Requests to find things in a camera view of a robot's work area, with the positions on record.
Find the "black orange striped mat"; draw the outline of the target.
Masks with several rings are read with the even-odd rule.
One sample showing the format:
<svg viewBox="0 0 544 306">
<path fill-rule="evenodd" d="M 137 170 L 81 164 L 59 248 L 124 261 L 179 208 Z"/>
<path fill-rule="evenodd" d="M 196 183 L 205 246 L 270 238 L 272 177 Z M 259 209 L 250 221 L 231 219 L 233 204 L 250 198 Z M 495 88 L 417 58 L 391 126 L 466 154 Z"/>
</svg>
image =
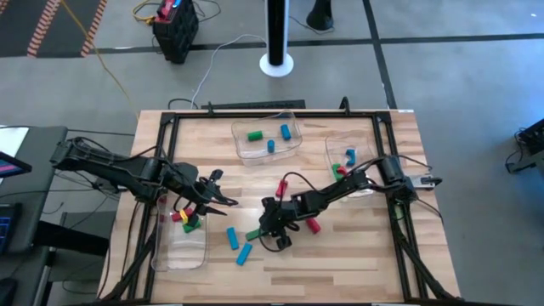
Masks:
<svg viewBox="0 0 544 306">
<path fill-rule="evenodd" d="M 0 58 L 84 57 L 108 0 L 0 0 Z"/>
</svg>

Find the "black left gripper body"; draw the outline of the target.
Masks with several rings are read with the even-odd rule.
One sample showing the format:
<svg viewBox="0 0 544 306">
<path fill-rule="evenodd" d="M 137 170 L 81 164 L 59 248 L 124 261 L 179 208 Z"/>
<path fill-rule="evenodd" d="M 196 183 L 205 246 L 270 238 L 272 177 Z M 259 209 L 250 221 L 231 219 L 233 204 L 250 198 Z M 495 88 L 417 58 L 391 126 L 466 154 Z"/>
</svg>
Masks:
<svg viewBox="0 0 544 306">
<path fill-rule="evenodd" d="M 208 178 L 199 177 L 198 170 L 193 165 L 187 163 L 168 163 L 167 174 L 167 188 L 177 194 L 172 205 L 173 211 L 178 212 L 185 208 L 191 208 L 193 214 L 187 224 L 194 225 L 200 220 L 201 216 L 197 213 L 197 207 L 199 205 L 209 206 L 212 203 L 210 202 L 208 191 L 220 190 L 217 181 L 221 179 L 223 171 L 215 169 Z"/>
</svg>

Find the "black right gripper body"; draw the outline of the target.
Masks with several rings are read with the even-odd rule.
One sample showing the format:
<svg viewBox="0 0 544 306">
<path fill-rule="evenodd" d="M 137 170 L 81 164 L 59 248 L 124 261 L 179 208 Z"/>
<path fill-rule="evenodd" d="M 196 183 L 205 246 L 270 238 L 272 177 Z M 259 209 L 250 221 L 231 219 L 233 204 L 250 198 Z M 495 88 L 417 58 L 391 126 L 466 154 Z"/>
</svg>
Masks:
<svg viewBox="0 0 544 306">
<path fill-rule="evenodd" d="M 275 218 L 275 231 L 279 234 L 276 251 L 283 251 L 292 245 L 286 229 L 299 231 L 295 222 L 310 218 L 310 214 L 303 211 L 303 205 L 298 200 L 278 201 L 274 197 L 264 197 L 262 204 L 264 208 L 262 216 Z"/>
</svg>

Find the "black side desk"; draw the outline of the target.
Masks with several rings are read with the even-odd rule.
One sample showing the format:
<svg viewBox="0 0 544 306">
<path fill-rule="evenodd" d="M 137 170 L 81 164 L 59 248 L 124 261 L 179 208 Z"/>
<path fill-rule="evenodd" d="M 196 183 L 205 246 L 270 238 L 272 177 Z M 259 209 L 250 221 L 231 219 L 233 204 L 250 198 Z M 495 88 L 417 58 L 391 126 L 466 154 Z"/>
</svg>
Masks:
<svg viewBox="0 0 544 306">
<path fill-rule="evenodd" d="M 32 306 L 36 298 L 48 249 L 32 241 L 54 176 L 50 157 L 66 135 L 66 127 L 29 128 L 15 157 L 32 170 L 0 183 L 0 204 L 19 205 L 7 251 L 0 255 L 0 280 L 16 281 L 12 306 Z"/>
</svg>

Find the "black keypad device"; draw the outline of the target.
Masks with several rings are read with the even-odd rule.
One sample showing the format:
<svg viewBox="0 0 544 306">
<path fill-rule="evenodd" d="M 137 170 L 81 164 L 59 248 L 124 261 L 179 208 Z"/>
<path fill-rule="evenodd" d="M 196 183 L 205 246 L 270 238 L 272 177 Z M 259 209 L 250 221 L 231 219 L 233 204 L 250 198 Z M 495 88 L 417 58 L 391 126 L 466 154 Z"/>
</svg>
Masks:
<svg viewBox="0 0 544 306">
<path fill-rule="evenodd" d="M 17 224 L 20 221 L 22 204 L 0 203 L 0 255 L 8 251 Z"/>
</svg>

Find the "black cone stand base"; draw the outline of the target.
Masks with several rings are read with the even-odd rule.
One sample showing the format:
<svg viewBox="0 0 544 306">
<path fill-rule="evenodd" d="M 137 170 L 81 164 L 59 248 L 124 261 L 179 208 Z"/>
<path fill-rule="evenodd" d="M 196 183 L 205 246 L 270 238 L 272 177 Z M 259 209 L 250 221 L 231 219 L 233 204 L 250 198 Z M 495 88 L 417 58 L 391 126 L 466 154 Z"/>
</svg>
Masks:
<svg viewBox="0 0 544 306">
<path fill-rule="evenodd" d="M 334 25 L 332 0 L 315 0 L 307 18 L 307 25 L 317 31 L 330 30 Z"/>
</svg>

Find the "tablet screen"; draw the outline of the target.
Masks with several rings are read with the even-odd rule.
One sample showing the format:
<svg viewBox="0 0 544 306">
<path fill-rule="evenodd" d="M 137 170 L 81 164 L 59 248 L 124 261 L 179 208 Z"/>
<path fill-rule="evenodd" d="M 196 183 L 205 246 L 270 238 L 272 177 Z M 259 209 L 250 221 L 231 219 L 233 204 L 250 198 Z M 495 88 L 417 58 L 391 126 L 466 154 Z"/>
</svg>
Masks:
<svg viewBox="0 0 544 306">
<path fill-rule="evenodd" d="M 32 166 L 0 151 L 0 179 L 30 173 Z"/>
</svg>

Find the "black plastic crate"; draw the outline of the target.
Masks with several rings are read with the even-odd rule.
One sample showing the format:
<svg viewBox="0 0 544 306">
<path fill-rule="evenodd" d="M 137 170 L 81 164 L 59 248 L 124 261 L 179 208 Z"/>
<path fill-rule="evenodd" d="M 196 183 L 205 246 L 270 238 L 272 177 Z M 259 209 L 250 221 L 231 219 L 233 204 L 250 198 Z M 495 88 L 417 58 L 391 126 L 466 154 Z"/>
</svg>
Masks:
<svg viewBox="0 0 544 306">
<path fill-rule="evenodd" d="M 172 20 L 154 18 L 152 30 L 165 60 L 183 64 L 199 29 L 193 0 L 183 0 Z"/>
</svg>

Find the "clear plastic bin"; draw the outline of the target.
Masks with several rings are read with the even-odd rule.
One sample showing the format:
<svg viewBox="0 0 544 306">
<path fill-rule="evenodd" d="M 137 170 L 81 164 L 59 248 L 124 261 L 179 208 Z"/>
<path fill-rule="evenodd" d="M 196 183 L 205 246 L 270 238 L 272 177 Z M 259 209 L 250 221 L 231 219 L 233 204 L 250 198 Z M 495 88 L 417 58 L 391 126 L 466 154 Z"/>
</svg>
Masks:
<svg viewBox="0 0 544 306">
<path fill-rule="evenodd" d="M 157 207 L 156 246 L 151 266 L 157 272 L 200 268 L 208 258 L 208 225 L 205 216 L 199 216 L 195 228 L 182 221 L 174 222 L 175 211 L 166 200 Z"/>
<path fill-rule="evenodd" d="M 285 141 L 281 136 L 281 125 L 287 124 L 292 138 Z M 262 131 L 263 139 L 249 142 L 247 134 Z M 257 166 L 294 156 L 303 142 L 303 135 L 297 118 L 291 110 L 284 110 L 272 116 L 234 122 L 231 132 L 235 140 L 236 154 L 245 166 Z M 275 141 L 275 152 L 267 151 L 267 142 Z"/>
<path fill-rule="evenodd" d="M 373 149 L 369 146 L 368 138 L 366 136 L 357 136 L 355 132 L 338 133 L 326 137 L 325 149 L 326 159 L 329 163 L 333 178 L 332 165 L 334 163 L 340 163 L 341 166 L 344 166 L 347 169 L 347 171 L 353 168 L 346 166 L 346 161 L 348 158 L 345 156 L 345 153 L 347 149 L 356 150 L 356 163 L 354 166 L 357 166 L 361 162 L 370 160 L 376 156 Z"/>
</svg>

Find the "black metal table frame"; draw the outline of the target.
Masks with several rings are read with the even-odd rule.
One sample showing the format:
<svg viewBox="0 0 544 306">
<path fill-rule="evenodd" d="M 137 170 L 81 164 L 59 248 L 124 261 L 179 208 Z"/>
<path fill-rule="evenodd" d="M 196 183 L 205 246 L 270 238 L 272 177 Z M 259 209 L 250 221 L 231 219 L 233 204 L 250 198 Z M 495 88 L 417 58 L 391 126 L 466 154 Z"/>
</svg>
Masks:
<svg viewBox="0 0 544 306">
<path fill-rule="evenodd" d="M 218 180 L 201 225 L 185 202 L 124 194 L 95 306 L 408 303 L 461 299 L 416 119 L 389 110 L 146 110 L 133 155 Z"/>
</svg>

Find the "red and blue device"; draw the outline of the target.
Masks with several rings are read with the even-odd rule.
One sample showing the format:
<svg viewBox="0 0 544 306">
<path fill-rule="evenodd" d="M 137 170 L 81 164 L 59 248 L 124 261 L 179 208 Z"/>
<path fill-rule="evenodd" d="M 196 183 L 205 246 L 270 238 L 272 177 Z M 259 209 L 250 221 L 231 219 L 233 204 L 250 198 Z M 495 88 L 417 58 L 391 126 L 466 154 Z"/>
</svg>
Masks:
<svg viewBox="0 0 544 306">
<path fill-rule="evenodd" d="M 159 21 L 172 20 L 183 0 L 163 0 L 156 11 Z"/>
</svg>

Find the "black pole white base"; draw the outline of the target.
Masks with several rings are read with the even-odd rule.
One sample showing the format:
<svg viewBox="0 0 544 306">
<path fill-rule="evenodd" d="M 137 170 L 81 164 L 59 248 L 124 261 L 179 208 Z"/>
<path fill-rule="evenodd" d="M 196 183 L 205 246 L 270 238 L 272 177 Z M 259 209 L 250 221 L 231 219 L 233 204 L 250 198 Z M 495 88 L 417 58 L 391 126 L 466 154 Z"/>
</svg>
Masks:
<svg viewBox="0 0 544 306">
<path fill-rule="evenodd" d="M 289 0 L 264 0 L 266 53 L 259 61 L 261 71 L 269 77 L 285 77 L 292 72 L 294 61 L 287 52 Z"/>
</svg>

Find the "light blue long block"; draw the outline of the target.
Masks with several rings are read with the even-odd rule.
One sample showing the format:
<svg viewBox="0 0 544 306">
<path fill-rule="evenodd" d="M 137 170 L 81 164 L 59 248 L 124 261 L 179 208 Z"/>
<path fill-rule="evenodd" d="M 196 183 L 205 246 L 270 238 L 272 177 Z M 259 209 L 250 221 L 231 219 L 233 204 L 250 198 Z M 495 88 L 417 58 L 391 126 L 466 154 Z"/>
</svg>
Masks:
<svg viewBox="0 0 544 306">
<path fill-rule="evenodd" d="M 239 253 L 235 262 L 238 265 L 243 266 L 245 262 L 247 261 L 251 250 L 252 250 L 252 244 L 249 242 L 246 242 L 243 248 L 241 249 L 241 252 Z"/>
</svg>

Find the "black power strip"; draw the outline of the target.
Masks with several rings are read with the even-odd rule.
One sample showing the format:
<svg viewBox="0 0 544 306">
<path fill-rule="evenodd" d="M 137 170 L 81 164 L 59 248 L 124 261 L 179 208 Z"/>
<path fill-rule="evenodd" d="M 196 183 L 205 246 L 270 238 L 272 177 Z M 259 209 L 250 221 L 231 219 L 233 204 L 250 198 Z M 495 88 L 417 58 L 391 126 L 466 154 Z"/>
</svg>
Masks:
<svg viewBox="0 0 544 306">
<path fill-rule="evenodd" d="M 213 104 L 208 102 L 206 105 L 202 105 L 203 110 L 250 110 L 250 109 L 305 109 L 306 104 L 304 99 L 292 99 L 292 100 L 273 100 L 273 101 L 261 101 L 261 102 L 244 102 L 244 103 L 229 103 L 229 104 Z"/>
</svg>

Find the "white paper sheet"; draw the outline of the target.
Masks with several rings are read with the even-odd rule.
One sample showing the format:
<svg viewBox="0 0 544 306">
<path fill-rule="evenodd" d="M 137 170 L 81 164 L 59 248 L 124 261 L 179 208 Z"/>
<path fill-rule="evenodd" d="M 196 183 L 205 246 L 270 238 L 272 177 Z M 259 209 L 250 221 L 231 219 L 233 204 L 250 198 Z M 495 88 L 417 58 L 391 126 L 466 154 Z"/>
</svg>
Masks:
<svg viewBox="0 0 544 306">
<path fill-rule="evenodd" d="M 0 152 L 15 157 L 28 131 L 28 127 L 7 127 L 0 125 Z"/>
</svg>

